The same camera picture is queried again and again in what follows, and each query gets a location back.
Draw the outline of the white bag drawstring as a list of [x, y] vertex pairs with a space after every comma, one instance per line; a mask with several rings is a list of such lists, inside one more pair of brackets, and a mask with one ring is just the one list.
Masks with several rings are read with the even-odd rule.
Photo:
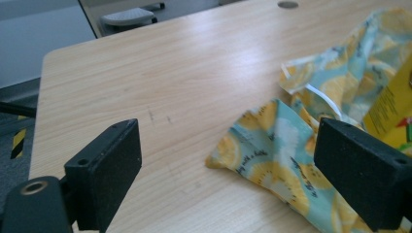
[[281, 73], [280, 87], [291, 96], [299, 96], [304, 108], [313, 118], [321, 115], [342, 118], [337, 105], [311, 84], [315, 74], [313, 64], [285, 63], [281, 66]]

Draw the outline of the black yellow hazard tape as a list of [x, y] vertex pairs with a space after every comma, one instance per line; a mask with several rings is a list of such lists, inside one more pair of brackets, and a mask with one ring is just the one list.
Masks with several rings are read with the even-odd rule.
[[13, 145], [11, 151], [11, 159], [16, 159], [23, 155], [24, 140], [26, 136], [26, 130], [19, 130], [13, 138]]

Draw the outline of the fruit print fabric bag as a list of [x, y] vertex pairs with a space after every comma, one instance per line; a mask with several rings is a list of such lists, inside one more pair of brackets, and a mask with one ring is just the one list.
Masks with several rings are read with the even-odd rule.
[[[313, 64], [311, 84], [339, 108], [344, 122], [363, 117], [412, 54], [412, 12], [372, 13], [340, 45], [288, 61]], [[280, 198], [323, 233], [372, 233], [314, 164], [321, 115], [313, 118], [299, 96], [272, 99], [247, 111], [206, 158], [209, 168], [227, 168]]]

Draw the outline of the yellow box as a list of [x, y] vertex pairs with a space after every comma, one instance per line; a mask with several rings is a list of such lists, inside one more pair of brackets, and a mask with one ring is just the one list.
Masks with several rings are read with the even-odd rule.
[[373, 137], [412, 157], [412, 55], [363, 118]]

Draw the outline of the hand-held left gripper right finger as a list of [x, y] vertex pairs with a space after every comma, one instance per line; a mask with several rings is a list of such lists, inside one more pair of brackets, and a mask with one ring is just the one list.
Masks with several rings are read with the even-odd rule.
[[314, 163], [373, 231], [412, 222], [412, 158], [356, 126], [322, 118]]

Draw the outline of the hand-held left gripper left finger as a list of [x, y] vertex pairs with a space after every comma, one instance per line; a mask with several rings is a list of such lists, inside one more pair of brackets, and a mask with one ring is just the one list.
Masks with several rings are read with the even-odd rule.
[[109, 126], [64, 165], [81, 230], [108, 229], [142, 167], [136, 118]]

